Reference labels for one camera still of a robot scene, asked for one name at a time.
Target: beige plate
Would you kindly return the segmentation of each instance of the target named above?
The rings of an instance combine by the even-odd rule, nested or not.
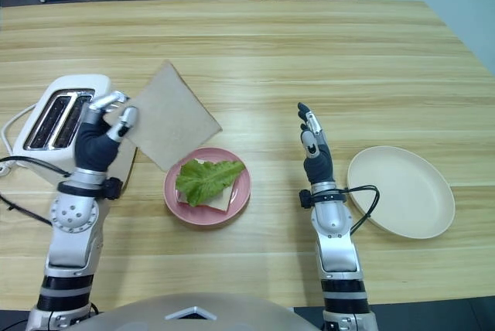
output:
[[[347,172],[349,188],[374,184],[380,202],[370,220],[391,233],[409,238],[432,238],[447,230],[456,214],[454,196],[431,163],[405,149],[380,146],[359,152]],[[374,192],[351,193],[366,211]]]

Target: pink plate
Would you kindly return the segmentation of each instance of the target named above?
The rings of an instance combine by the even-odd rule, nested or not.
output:
[[[219,161],[241,161],[234,153],[230,153],[221,148],[200,148],[189,154],[187,157],[177,162],[167,174],[163,185],[163,196],[170,211],[180,220],[195,225],[215,225],[229,220],[236,213],[242,210],[248,202],[251,194],[251,176],[248,169],[239,175],[232,187],[232,196],[227,212],[212,209],[208,206],[192,207],[187,203],[178,201],[179,191],[176,190],[176,179],[183,164],[191,159],[204,159],[211,162]]]

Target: plate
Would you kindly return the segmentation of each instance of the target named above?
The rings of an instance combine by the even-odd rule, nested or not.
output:
[[[452,190],[428,161],[402,148],[379,146],[363,150],[347,172],[349,188],[374,184],[380,201],[370,221],[403,237],[439,236],[456,215]],[[351,198],[362,212],[368,210],[374,192],[354,192]]]
[[[204,159],[211,162],[241,161],[234,153],[221,148],[200,148],[176,163],[165,177],[163,196],[170,211],[180,220],[195,225],[215,225],[229,220],[242,210],[251,195],[251,176],[248,168],[234,182],[230,205],[227,212],[212,209],[208,206],[192,207],[188,203],[179,202],[179,191],[176,190],[176,179],[182,165],[191,159]]]

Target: toaster slot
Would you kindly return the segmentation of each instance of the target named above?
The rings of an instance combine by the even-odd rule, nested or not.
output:
[[[84,103],[91,101],[90,95],[78,97],[70,109],[59,135],[53,143],[54,148],[67,148],[72,142],[80,123],[80,114],[83,111]]]
[[[54,98],[52,105],[46,112],[44,118],[41,117],[31,131],[30,140],[27,143],[27,149],[45,149],[48,141],[59,119],[62,117],[63,111],[67,108],[70,102],[69,96],[60,96]]]
[[[80,124],[84,103],[91,101],[94,90],[68,89],[53,93],[31,130],[25,150],[66,148]]]

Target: black cable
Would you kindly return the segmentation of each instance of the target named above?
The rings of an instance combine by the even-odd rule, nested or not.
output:
[[[318,196],[322,193],[327,193],[327,192],[338,192],[340,194],[349,194],[349,193],[352,193],[352,192],[362,192],[364,190],[372,190],[374,191],[374,198],[373,198],[373,202],[371,203],[370,205],[370,208],[367,210],[367,212],[350,228],[350,234],[354,234],[354,232],[356,232],[356,230],[364,224],[364,222],[369,218],[371,217],[371,213],[373,213],[374,209],[377,207],[378,205],[378,201],[380,200],[380,191],[378,190],[378,188],[376,186],[373,186],[371,184],[368,184],[366,186],[357,186],[355,188],[344,188],[344,189],[325,189],[325,190],[322,190],[320,192],[317,192],[315,194],[313,194],[313,196]]]
[[[33,219],[36,219],[44,224],[48,224],[48,225],[52,225],[50,223],[49,220],[45,219],[44,217],[41,217],[40,215],[38,215],[37,213],[33,213],[32,211],[29,211],[27,209],[25,209],[24,207],[21,207],[15,203],[13,203],[12,201],[10,200],[7,200],[2,194],[0,194],[0,200],[5,203],[6,205],[8,205],[9,207],[7,208],[7,210],[17,210],[19,211],[20,213],[23,213],[24,215],[26,215],[27,217],[31,217]]]
[[[45,169],[51,170],[53,172],[56,172],[57,174],[60,174],[64,177],[70,176],[70,173],[61,169],[58,166],[52,165],[51,163],[42,161],[41,159],[34,159],[32,157],[26,157],[24,155],[10,155],[9,157],[4,157],[3,159],[0,159],[0,163],[2,162],[7,162],[7,161],[23,161],[23,162],[29,162],[34,165],[38,165],[41,167],[44,167]],[[20,213],[23,213],[27,217],[31,217],[33,219],[36,219],[44,224],[47,225],[52,225],[49,220],[45,219],[44,217],[41,217],[37,213],[33,213],[32,211],[29,211],[25,209],[24,207],[21,207],[17,205],[16,203],[13,203],[11,200],[6,199],[2,194],[0,194],[0,200],[5,203],[9,208],[7,210],[16,210],[19,211]]]
[[[48,326],[46,327],[47,331],[50,331],[50,322],[52,322],[52,316],[53,312],[51,312],[48,317]]]
[[[91,308],[93,308],[94,314],[96,315],[100,314],[100,311],[98,310],[97,306],[94,303],[91,303]]]
[[[13,323],[12,325],[7,326],[7,327],[5,327],[4,329],[2,329],[0,331],[7,331],[8,329],[11,329],[12,327],[15,327],[17,325],[20,325],[21,323],[24,323],[24,322],[28,322],[28,320],[27,319],[23,319],[22,321],[18,321],[16,323]]]
[[[45,169],[52,170],[53,172],[63,175],[66,178],[70,176],[70,172],[63,170],[58,166],[52,165],[51,163],[48,163],[46,161],[42,161],[41,159],[34,159],[33,157],[27,157],[25,155],[10,155],[9,157],[4,157],[3,159],[0,159],[0,163],[7,161],[29,162],[34,165],[44,167]]]

